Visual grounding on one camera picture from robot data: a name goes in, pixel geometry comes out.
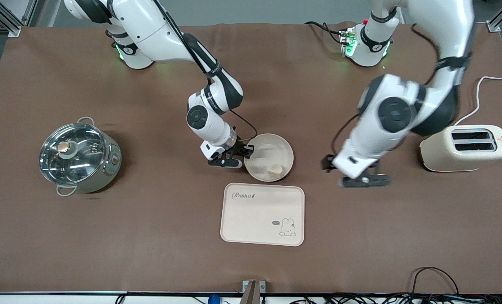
rabbit illustration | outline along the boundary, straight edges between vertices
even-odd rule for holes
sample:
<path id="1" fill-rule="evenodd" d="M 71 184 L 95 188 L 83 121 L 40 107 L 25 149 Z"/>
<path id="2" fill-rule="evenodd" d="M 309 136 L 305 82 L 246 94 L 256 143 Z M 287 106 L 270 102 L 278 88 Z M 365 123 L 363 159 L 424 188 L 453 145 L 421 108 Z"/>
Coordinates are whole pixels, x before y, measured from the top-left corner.
<path id="1" fill-rule="evenodd" d="M 281 222 L 281 232 L 279 235 L 296 236 L 296 228 L 294 228 L 293 219 L 283 219 Z"/>

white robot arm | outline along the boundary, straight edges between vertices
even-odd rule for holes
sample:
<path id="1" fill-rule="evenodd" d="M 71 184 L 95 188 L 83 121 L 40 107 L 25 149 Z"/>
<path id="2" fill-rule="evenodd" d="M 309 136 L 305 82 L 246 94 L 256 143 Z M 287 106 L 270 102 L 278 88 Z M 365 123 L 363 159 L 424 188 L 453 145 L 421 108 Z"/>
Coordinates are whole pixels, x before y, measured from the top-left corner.
<path id="1" fill-rule="evenodd" d="M 346 35 L 346 55 L 364 66 L 377 64 L 398 24 L 396 6 L 408 8 L 439 49 L 433 83 L 425 87 L 392 74 L 371 81 L 358 104 L 359 121 L 331 164 L 350 179 L 396 147 L 410 132 L 432 135 L 447 127 L 458 107 L 458 86 L 471 57 L 471 0 L 369 0 L 371 18 Z"/>
<path id="2" fill-rule="evenodd" d="M 195 62 L 208 84 L 189 97 L 187 123 L 204 142 L 201 150 L 208 163 L 239 168 L 234 155 L 249 157 L 253 147 L 238 136 L 221 117 L 243 100 L 240 84 L 221 66 L 193 35 L 182 33 L 158 0 L 64 0 L 78 19 L 100 23 L 113 38 L 120 57 L 133 69 L 149 67 L 154 61 Z"/>

glass lid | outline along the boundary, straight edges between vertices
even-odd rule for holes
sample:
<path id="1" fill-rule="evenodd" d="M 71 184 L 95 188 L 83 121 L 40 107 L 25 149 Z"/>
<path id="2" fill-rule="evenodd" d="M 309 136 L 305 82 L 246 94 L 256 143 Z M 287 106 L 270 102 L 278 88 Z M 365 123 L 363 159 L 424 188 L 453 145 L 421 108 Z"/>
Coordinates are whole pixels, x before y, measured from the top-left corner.
<path id="1" fill-rule="evenodd" d="M 72 185 L 93 175 L 105 159 L 101 131 L 87 123 L 71 123 L 46 139 L 40 155 L 41 172 L 49 181 Z"/>

floor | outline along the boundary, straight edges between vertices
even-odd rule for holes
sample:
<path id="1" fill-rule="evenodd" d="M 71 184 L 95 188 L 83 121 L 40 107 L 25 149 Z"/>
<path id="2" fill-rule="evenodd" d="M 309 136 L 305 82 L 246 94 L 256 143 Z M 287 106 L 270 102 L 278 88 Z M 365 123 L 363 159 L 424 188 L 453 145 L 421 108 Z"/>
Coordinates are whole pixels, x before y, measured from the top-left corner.
<path id="1" fill-rule="evenodd" d="M 502 0 L 473 0 L 476 21 L 490 19 L 501 7 Z M 366 0 L 164 0 L 179 25 L 213 25 L 217 23 L 301 24 L 306 21 L 340 23 L 361 21 L 369 16 Z M 75 19 L 62 0 L 46 0 L 40 10 L 39 27 L 94 27 L 94 23 Z M 0 35 L 0 57 L 6 35 Z"/>

blue object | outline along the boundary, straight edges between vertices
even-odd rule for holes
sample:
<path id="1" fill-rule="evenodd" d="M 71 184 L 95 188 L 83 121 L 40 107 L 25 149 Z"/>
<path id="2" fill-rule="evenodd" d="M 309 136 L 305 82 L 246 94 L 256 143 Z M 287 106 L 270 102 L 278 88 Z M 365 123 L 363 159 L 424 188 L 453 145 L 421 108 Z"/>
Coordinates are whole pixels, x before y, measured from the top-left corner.
<path id="1" fill-rule="evenodd" d="M 221 298 L 218 295 L 213 294 L 208 298 L 208 304 L 221 304 Z"/>

